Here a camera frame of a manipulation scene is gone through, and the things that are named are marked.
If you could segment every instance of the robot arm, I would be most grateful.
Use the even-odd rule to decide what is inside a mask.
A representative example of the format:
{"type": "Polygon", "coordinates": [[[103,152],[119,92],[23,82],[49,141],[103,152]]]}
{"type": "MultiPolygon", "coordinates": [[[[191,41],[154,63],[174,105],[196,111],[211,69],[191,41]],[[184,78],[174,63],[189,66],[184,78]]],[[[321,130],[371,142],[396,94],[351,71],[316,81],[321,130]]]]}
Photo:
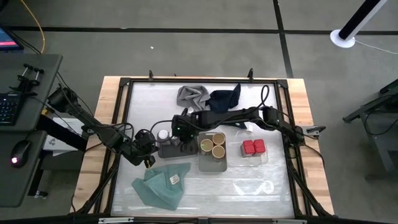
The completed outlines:
{"type": "Polygon", "coordinates": [[[209,131],[221,124],[252,122],[261,129],[268,131],[278,130],[286,135],[290,142],[298,146],[304,145],[303,130],[299,126],[292,126],[284,120],[283,114],[275,108],[264,106],[262,108],[251,107],[248,109],[229,111],[225,114],[217,114],[212,111],[197,111],[190,116],[187,111],[181,115],[175,115],[172,120],[172,134],[179,137],[182,142],[189,142],[200,131],[209,131]]]}
{"type": "Polygon", "coordinates": [[[150,133],[139,131],[135,140],[114,126],[101,124],[79,104],[76,93],[69,88],[59,87],[49,96],[49,105],[61,113],[68,113],[84,124],[84,129],[96,133],[99,140],[115,154],[123,155],[131,164],[138,166],[145,161],[149,167],[155,163],[151,156],[158,148],[150,133]]]}

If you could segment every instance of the monitor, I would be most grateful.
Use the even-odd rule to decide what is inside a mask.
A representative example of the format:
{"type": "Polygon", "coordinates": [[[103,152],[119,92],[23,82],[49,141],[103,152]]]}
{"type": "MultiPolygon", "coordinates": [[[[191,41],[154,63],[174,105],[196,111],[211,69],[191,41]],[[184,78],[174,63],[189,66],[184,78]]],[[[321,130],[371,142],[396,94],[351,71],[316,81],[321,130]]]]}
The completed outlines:
{"type": "Polygon", "coordinates": [[[23,46],[14,40],[8,32],[0,27],[0,51],[22,50],[23,46]]]}

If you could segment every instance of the dark navy cloth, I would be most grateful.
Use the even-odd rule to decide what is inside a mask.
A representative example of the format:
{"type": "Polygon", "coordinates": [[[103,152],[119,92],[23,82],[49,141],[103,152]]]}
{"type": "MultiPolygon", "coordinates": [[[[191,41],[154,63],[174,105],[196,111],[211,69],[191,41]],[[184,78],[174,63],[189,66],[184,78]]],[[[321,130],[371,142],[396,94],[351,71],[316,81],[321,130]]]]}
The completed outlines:
{"type": "Polygon", "coordinates": [[[210,105],[210,110],[215,113],[226,113],[229,108],[234,108],[239,103],[241,96],[241,84],[234,90],[216,90],[210,94],[210,99],[206,102],[210,105]]]}

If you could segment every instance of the paper cup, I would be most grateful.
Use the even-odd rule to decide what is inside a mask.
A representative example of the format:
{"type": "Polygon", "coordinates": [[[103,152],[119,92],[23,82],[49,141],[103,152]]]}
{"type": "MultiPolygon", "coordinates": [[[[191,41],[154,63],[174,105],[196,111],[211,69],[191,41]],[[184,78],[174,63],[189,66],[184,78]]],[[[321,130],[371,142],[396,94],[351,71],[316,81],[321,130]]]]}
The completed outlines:
{"type": "Polygon", "coordinates": [[[213,159],[215,161],[222,161],[225,156],[225,149],[223,146],[215,146],[211,151],[211,154],[213,155],[213,159]]]}
{"type": "Polygon", "coordinates": [[[200,143],[200,153],[202,155],[210,154],[211,150],[213,149],[213,142],[210,139],[204,139],[200,143]]]}
{"type": "Polygon", "coordinates": [[[213,135],[213,142],[217,146],[224,144],[225,142],[225,135],[223,133],[216,133],[213,135]]]}

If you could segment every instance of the floor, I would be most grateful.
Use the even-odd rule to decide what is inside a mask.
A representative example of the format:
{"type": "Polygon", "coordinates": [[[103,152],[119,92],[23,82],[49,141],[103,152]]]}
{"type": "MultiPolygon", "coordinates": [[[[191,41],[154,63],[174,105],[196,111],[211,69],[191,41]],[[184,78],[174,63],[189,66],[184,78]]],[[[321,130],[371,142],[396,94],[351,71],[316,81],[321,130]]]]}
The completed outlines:
{"type": "MultiPolygon", "coordinates": [[[[197,28],[272,30],[340,29],[363,0],[26,0],[42,26],[97,28],[197,28]],[[274,4],[280,7],[277,21],[274,4]]],[[[398,1],[388,1],[363,30],[398,31],[398,1]]],[[[0,23],[34,26],[19,1],[0,13],[0,23]]],[[[94,110],[105,75],[304,78],[320,137],[335,213],[343,218],[398,222],[397,184],[369,183],[381,170],[359,121],[341,118],[375,97],[398,78],[397,56],[356,44],[335,47],[327,32],[318,35],[172,33],[159,29],[97,29],[46,32],[47,54],[63,55],[60,73],[94,110]]],[[[36,31],[18,31],[41,48],[36,31]]],[[[398,35],[358,35],[359,41],[398,52],[398,35]]],[[[27,199],[21,208],[0,209],[2,218],[63,215],[77,174],[56,172],[44,181],[51,195],[27,199]]]]}

